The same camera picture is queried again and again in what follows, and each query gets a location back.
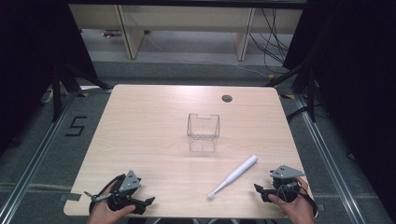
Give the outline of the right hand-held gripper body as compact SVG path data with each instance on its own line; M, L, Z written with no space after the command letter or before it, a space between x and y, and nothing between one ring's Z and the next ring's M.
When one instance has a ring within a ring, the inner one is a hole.
M287 165L280 165L270 172L270 176L273 178L275 196L285 203L291 203L300 192L300 184L297 177L305 176L305 172Z

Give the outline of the grey metal floor rail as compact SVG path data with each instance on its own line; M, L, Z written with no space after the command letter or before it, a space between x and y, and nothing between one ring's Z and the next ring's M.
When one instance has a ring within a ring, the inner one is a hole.
M17 142L0 158L0 224L8 224L13 218L76 97L68 93L61 99L56 119L44 118L46 107L40 107Z
M340 197L343 206L346 209L352 224L367 224L366 218L364 217L355 197L353 196L347 182L345 181L341 171L336 165L331 152L325 143L321 132L318 129L318 125L308 115L308 105L304 101L304 97L301 94L296 95L296 103L300 109L304 109L303 118L304 122L310 132L315 145L318 149L318 153L322 158L324 165L329 173L329 176L333 182L333 185Z

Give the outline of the white electric toothbrush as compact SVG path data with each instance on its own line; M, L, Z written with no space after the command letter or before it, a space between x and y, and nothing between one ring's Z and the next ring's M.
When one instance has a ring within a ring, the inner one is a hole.
M250 156L238 167L236 167L214 190L209 192L206 198L208 200L212 200L219 191L232 184L237 178L239 178L249 168L251 168L257 161L258 157L256 155Z

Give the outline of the person's left hand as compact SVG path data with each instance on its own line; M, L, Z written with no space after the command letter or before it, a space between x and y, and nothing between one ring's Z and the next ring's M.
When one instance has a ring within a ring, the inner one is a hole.
M121 210L112 211L106 200L103 200L94 206L86 224L116 224L121 218L131 214L134 210L134 205L128 205Z

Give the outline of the black metal stand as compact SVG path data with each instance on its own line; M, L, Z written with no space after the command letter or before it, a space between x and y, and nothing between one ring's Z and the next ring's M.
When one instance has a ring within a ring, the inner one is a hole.
M298 114L306 112L311 121L315 122L315 72L309 63L297 65L286 74L272 79L269 83L265 84L265 87L274 87L293 76L295 76L295 79L290 89L293 93L302 93L304 90L307 90L307 103L305 106L287 115L287 121L291 122Z
M92 84L98 86L102 90L111 90L112 86L101 81L95 72L86 73L77 67L67 64L58 63L54 66L51 79L51 87L53 93L53 119L56 121L63 112L63 104L61 99L61 85L64 85L66 90L71 93L81 93L82 89L77 82L77 77L82 77Z

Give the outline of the beige wooden desk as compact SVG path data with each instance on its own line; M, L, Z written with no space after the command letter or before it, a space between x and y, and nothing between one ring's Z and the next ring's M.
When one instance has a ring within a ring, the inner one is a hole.
M119 30L126 54L137 56L146 31L232 33L237 60L245 60L248 36L271 32L292 35L300 9L258 7L154 7L122 5L69 6L80 29Z

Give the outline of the black curtain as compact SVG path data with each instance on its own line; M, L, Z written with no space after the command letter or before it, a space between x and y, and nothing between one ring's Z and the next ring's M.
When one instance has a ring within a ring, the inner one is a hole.
M315 72L315 123L367 224L396 224L396 0L302 0L287 67ZM315 142L298 141L318 220L352 224Z
M97 79L66 0L0 0L0 156L52 76Z

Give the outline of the clear plastic container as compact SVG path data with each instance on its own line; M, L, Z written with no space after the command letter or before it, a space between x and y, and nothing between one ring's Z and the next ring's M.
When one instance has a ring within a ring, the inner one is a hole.
M219 115L189 114L187 136L190 151L215 152L219 140Z

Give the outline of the person's right hand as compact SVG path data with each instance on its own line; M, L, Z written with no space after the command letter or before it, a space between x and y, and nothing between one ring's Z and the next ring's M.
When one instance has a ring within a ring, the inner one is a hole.
M269 194L268 199L282 209L279 215L293 224L316 224L313 207L303 196L299 195L291 203L283 202L274 194Z

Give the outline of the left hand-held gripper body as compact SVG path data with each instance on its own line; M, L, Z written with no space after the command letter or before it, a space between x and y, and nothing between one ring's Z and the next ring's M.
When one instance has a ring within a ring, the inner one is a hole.
M132 197L139 187L140 179L132 170L127 175L120 175L111 187L111 196L107 199L108 207L112 211L118 211L128 205L139 204L139 200Z

